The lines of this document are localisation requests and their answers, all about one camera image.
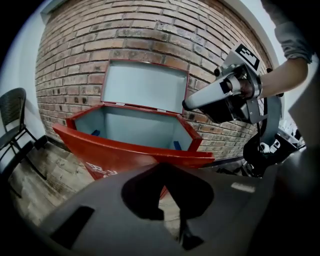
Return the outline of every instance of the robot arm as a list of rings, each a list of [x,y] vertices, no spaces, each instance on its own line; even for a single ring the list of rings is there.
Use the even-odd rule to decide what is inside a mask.
[[[243,44],[238,43],[222,66],[214,70],[216,81],[186,98],[182,102],[183,108],[187,111],[200,109],[215,123],[238,119],[255,124],[263,120],[267,116],[260,116],[257,100],[262,92],[260,67],[260,60]],[[239,82],[244,76],[252,86],[252,95],[247,99],[241,95]]]

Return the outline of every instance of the person's arm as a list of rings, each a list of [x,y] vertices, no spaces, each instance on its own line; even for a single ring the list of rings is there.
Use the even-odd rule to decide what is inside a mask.
[[[276,26],[275,36],[287,58],[286,62],[272,72],[260,76],[262,93],[259,97],[265,98],[290,91],[299,86],[308,75],[308,64],[311,63],[314,51],[300,30],[275,4],[269,0],[261,0],[261,2]],[[240,81],[240,84],[242,94],[245,97],[250,97],[252,88],[249,82],[244,79]]]
[[[308,64],[304,58],[290,58],[270,73],[260,77],[265,98],[284,93],[299,86],[308,75]]]

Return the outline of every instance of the gray sleeve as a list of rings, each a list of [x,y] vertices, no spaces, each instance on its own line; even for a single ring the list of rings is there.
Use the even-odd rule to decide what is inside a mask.
[[[261,0],[262,6],[275,24],[275,37],[281,44],[287,59],[303,58],[311,63],[315,53],[300,30],[286,15],[269,0]]]

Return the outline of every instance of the white wall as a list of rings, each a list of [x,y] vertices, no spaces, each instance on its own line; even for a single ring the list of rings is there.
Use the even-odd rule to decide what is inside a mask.
[[[29,131],[38,139],[45,135],[41,122],[35,87],[36,60],[41,36],[45,29],[45,22],[40,14],[41,10],[51,0],[47,0],[29,17],[19,33],[16,35],[6,55],[0,71],[0,96],[7,91],[22,87],[26,91],[24,122]],[[5,133],[0,120],[0,136]],[[25,145],[31,138],[25,134],[19,139],[20,146]],[[7,165],[14,153],[10,149],[0,162],[0,170]]]

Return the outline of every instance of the brick wall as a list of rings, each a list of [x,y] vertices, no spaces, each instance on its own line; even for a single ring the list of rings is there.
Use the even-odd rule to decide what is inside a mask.
[[[53,11],[39,46],[36,96],[48,136],[60,139],[52,125],[100,102],[107,61],[129,59],[188,70],[188,93],[215,80],[238,41],[270,67],[250,28],[218,1],[70,0]],[[217,159],[240,156],[256,132],[239,121],[215,124],[198,111],[183,113],[203,137],[199,151]]]

